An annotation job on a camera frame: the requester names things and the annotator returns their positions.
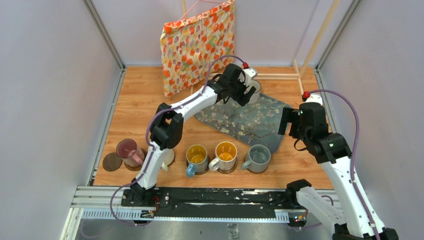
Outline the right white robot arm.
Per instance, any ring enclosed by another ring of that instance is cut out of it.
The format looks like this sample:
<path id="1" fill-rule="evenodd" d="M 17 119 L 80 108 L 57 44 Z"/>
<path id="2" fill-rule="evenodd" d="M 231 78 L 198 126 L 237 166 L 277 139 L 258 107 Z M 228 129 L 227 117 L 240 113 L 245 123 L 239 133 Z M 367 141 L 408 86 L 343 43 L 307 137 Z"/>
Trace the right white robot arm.
<path id="1" fill-rule="evenodd" d="M 325 108 L 316 102 L 302 103 L 298 109 L 284 107 L 278 134 L 286 133 L 305 144 L 305 149 L 330 179 L 342 211 L 321 197 L 305 179 L 287 184 L 286 204 L 304 207 L 330 231 L 333 240 L 397 240 L 395 229 L 380 220 L 351 166 L 353 153 L 346 139 L 329 131 Z"/>

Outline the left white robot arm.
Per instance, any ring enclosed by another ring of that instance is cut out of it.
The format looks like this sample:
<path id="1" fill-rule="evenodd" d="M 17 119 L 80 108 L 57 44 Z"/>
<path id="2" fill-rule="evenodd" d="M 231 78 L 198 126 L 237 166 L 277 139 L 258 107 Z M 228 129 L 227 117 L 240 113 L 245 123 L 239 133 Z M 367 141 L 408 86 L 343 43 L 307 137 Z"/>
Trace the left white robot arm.
<path id="1" fill-rule="evenodd" d="M 255 92 L 250 83 L 257 75 L 258 72 L 252 67 L 230 63 L 223 73 L 207 79 L 204 86 L 194 94 L 171 105 L 162 103 L 157 108 L 147 129 L 146 157 L 130 185 L 135 202 L 142 207 L 152 203 L 160 168 L 169 151 L 181 141 L 184 123 L 221 100 L 233 99 L 240 106 L 245 106 Z"/>

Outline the pink mug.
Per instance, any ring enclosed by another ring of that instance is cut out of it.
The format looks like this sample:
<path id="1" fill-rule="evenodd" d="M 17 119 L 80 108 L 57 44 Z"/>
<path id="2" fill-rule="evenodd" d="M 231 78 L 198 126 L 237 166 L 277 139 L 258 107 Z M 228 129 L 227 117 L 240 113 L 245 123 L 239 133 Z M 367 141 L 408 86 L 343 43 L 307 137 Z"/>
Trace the pink mug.
<path id="1" fill-rule="evenodd" d="M 116 146 L 116 154 L 131 167 L 138 167 L 145 160 L 137 143 L 133 139 L 124 139 Z"/>

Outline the blue butterfly mug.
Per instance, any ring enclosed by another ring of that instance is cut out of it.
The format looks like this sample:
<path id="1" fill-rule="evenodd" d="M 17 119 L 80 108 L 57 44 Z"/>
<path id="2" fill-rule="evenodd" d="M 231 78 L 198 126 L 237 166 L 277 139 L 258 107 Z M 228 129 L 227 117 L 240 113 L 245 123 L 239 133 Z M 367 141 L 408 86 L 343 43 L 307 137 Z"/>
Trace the blue butterfly mug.
<path id="1" fill-rule="evenodd" d="M 209 155 L 207 149 L 200 144 L 190 146 L 186 151 L 186 161 L 189 162 L 186 174 L 192 177 L 196 172 L 202 172 L 207 168 Z"/>

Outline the grey ceramic mug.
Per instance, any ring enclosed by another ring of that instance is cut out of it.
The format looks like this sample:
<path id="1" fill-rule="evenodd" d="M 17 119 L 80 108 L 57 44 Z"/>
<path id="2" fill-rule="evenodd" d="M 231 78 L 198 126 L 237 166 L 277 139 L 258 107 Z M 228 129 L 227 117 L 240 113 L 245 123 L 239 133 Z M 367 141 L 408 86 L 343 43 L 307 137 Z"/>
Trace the grey ceramic mug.
<path id="1" fill-rule="evenodd" d="M 271 160 L 270 150 L 261 144 L 253 145 L 247 152 L 240 169 L 248 170 L 254 174 L 263 173 L 269 166 Z"/>

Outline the white mug black handle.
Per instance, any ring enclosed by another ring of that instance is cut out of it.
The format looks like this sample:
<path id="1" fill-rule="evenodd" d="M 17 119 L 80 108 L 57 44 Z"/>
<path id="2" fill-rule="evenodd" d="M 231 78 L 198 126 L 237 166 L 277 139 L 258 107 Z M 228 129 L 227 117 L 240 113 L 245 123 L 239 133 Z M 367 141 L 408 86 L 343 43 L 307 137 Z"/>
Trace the white mug black handle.
<path id="1" fill-rule="evenodd" d="M 248 93 L 251 90 L 251 88 L 255 88 L 255 91 L 250 97 L 248 104 L 253 104 L 258 100 L 261 89 L 262 89 L 262 85 L 256 80 L 251 80 L 245 92 Z"/>

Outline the cream ribbed mug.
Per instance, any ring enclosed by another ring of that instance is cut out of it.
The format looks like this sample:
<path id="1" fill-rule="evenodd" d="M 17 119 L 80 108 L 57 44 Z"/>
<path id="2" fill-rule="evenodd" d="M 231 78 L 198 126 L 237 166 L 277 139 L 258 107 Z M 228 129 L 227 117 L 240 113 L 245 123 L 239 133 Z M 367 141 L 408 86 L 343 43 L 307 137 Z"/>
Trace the cream ribbed mug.
<path id="1" fill-rule="evenodd" d="M 167 155 L 165 156 L 163 163 L 161 165 L 161 168 L 167 172 L 169 170 L 169 166 L 174 162 L 175 160 L 175 152 L 173 149 L 170 149 L 167 152 Z"/>

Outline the white floral mug yellow inside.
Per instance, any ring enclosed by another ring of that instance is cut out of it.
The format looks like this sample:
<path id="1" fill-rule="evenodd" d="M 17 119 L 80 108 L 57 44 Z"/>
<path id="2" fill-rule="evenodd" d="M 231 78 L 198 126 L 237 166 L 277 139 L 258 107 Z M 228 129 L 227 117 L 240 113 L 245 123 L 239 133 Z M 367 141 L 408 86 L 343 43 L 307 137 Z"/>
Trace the white floral mug yellow inside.
<path id="1" fill-rule="evenodd" d="M 223 141 L 215 147 L 215 158 L 210 161 L 209 170 L 216 172 L 218 169 L 229 170 L 237 166 L 237 147 L 229 141 Z"/>

